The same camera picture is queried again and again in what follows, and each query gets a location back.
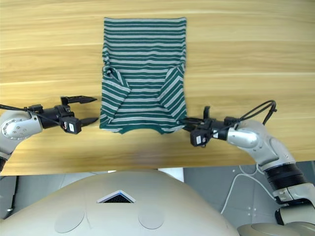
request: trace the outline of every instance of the wood grain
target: wood grain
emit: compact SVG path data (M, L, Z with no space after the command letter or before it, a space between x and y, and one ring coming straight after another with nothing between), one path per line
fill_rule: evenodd
M268 122L298 161L315 159L315 2L307 0L1 0L0 102L52 107L60 95L100 98L103 17L187 17L188 115L240 116L275 99ZM73 105L98 116L100 101ZM236 147L213 140L194 148L189 134L98 123L74 136L48 129L22 142L3 175L252 164Z

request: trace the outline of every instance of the green striped shirt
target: green striped shirt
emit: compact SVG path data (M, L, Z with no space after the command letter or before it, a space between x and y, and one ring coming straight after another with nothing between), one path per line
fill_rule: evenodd
M104 20L100 128L172 133L186 117L186 19Z

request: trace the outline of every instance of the gray floor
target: gray floor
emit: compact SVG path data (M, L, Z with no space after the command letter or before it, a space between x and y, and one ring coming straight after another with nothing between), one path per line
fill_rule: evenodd
M314 169L311 162L299 163L311 182L315 182ZM244 171L253 172L254 166L243 166ZM238 166L184 168L185 183L197 191L215 209L222 209L231 182L240 173ZM21 176L15 198L17 212L50 193L82 178L95 173L76 173L65 175ZM271 192L265 176L256 174ZM239 177L234 185L230 200L223 215L235 227L257 222L276 222L274 212L279 208L267 193L253 180Z

